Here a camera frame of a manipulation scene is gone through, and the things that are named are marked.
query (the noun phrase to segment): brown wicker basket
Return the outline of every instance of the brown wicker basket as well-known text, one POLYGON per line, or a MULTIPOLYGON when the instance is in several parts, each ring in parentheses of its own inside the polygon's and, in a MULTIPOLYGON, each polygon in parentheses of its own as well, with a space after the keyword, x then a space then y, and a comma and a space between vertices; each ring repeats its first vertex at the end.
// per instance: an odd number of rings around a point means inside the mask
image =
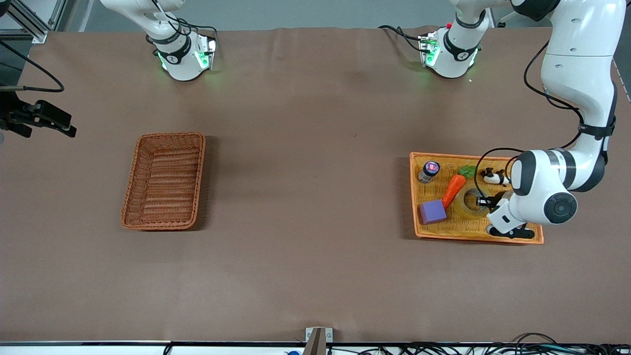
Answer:
MULTIPOLYGON (((533 239, 509 239, 494 237, 486 232, 489 221, 487 218, 464 219, 453 211, 453 204, 447 209, 447 219, 442 222, 423 225, 420 221, 419 206, 423 202, 439 200, 447 190, 451 177, 464 165, 475 166, 480 157, 472 155, 451 155, 435 153, 410 153, 410 185, 412 189, 412 209, 414 213, 414 230, 419 238, 456 239, 460 241, 486 241, 494 243, 512 244, 543 244, 543 229, 539 225, 528 224, 527 227, 534 231, 533 239), (418 173, 428 160, 434 160, 440 164, 440 172, 432 179, 431 183, 423 184, 418 180, 418 173)), ((494 170, 504 169, 509 158, 485 157, 480 164, 480 169, 493 167, 494 170)), ((478 176, 478 184, 491 194, 502 190, 509 190, 510 186, 487 184, 478 176)))
POLYGON ((206 137, 154 133, 136 144, 121 224, 142 231, 190 228, 197 218, 206 137))

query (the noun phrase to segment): toy carrot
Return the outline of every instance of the toy carrot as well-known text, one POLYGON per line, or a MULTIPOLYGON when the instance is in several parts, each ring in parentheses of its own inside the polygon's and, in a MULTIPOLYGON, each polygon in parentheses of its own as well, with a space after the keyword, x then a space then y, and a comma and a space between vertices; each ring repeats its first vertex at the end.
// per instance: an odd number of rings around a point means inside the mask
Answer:
POLYGON ((458 173, 454 175, 449 181, 449 185, 447 186, 447 191, 445 195, 442 197, 442 206, 447 210, 447 207, 451 204, 451 201, 454 200, 460 189, 464 187, 467 183, 467 178, 473 177, 475 174, 475 166, 465 165, 458 173))

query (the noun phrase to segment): yellow tape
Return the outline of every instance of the yellow tape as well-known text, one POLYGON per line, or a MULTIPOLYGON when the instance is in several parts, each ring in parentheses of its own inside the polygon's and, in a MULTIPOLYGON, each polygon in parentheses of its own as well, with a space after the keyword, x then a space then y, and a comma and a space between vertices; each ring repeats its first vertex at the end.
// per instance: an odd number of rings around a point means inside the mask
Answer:
MULTIPOLYGON (((491 195, 486 189, 480 189, 486 196, 491 195)), ((456 195, 454 201, 451 203, 456 214, 464 219, 476 219, 486 216, 488 214, 488 208, 478 207, 477 210, 472 210, 467 206, 467 204, 464 202, 464 197, 468 194, 471 194, 475 197, 482 197, 480 196, 480 192, 474 184, 465 185, 465 187, 460 190, 460 192, 456 195)))

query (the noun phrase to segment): purple block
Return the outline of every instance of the purple block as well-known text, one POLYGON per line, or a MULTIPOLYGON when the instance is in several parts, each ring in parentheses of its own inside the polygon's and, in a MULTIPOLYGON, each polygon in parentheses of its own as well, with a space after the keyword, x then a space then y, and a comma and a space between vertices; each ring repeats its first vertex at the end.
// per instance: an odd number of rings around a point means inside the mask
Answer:
POLYGON ((445 212, 440 200, 425 202, 419 209, 423 224, 432 224, 447 219, 447 212, 445 212))

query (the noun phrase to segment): table surface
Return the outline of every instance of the table surface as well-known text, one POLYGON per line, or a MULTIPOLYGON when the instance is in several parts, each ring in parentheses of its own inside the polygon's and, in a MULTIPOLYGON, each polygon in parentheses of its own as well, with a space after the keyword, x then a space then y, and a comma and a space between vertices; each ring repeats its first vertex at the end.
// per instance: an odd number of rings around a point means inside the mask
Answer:
MULTIPOLYGON (((631 341, 624 95, 603 182, 544 245, 414 235, 410 152, 574 136, 574 114, 522 82, 549 33, 490 30, 446 80, 382 30, 225 32, 216 71, 186 83, 142 33, 51 33, 31 58, 67 89, 21 98, 67 110, 78 134, 1 146, 0 338, 292 340, 323 325, 338 341, 631 341), (208 137, 198 223, 127 231, 134 144, 169 131, 208 137)), ((22 82, 52 85, 32 67, 22 82)))

